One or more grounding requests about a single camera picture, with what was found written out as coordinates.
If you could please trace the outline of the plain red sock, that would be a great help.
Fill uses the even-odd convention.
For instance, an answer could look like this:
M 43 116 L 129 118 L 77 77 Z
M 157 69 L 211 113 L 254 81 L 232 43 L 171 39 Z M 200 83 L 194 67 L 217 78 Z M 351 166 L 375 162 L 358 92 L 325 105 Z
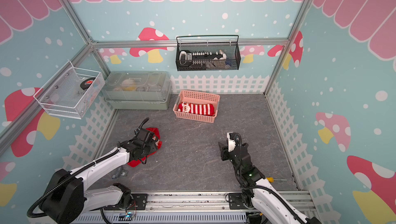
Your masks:
M 148 130 L 149 132 L 154 133 L 153 138 L 154 138 L 154 140 L 155 140 L 155 146 L 156 146 L 157 150 L 159 150 L 159 149 L 161 148 L 161 146 L 162 146 L 163 143 L 162 143 L 162 141 L 160 140 L 160 133 L 159 133 L 158 128 L 149 127 L 149 128 L 147 128 L 147 130 Z M 140 165 L 140 164 L 146 164 L 147 158 L 150 157 L 151 155 L 155 154 L 155 153 L 157 152 L 157 150 L 151 152 L 149 155 L 147 155 L 147 157 L 144 157 L 144 158 L 141 159 L 141 160 L 133 160 L 133 161 L 130 161 L 130 162 L 127 163 L 127 165 L 128 165 L 129 167 L 137 167 L 137 166 Z

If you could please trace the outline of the red white striped sock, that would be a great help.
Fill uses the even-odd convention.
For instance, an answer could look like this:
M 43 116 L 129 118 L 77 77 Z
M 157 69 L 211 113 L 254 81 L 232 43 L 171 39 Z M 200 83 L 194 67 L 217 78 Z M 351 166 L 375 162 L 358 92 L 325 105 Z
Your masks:
M 182 102 L 178 105 L 176 110 L 178 112 L 203 115 L 203 116 L 215 116 L 216 114 L 214 105 L 211 103 L 195 104 L 195 103 Z

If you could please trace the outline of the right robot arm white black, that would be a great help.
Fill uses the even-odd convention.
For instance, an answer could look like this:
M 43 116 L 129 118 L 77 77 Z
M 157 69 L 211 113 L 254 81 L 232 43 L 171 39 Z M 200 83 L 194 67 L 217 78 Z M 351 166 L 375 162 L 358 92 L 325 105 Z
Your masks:
M 227 144 L 219 142 L 222 161 L 230 161 L 240 185 L 242 202 L 248 208 L 255 208 L 273 224 L 319 224 L 316 217 L 307 217 L 293 207 L 272 186 L 269 179 L 253 165 L 248 144 L 237 132 L 226 135 Z

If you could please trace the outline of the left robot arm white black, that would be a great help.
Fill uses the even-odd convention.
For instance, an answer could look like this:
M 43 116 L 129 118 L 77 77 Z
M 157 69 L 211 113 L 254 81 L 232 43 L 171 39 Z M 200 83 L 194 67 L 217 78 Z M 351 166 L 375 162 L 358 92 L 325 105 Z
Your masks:
M 121 183 L 90 190 L 89 188 L 111 171 L 128 164 L 145 164 L 147 158 L 160 147 L 158 135 L 140 125 L 130 140 L 118 142 L 116 147 L 92 162 L 72 169 L 55 172 L 43 195 L 28 209 L 29 218 L 50 217 L 58 224 L 70 224 L 81 214 L 107 206 L 124 210 L 127 215 L 137 207 L 131 190 Z

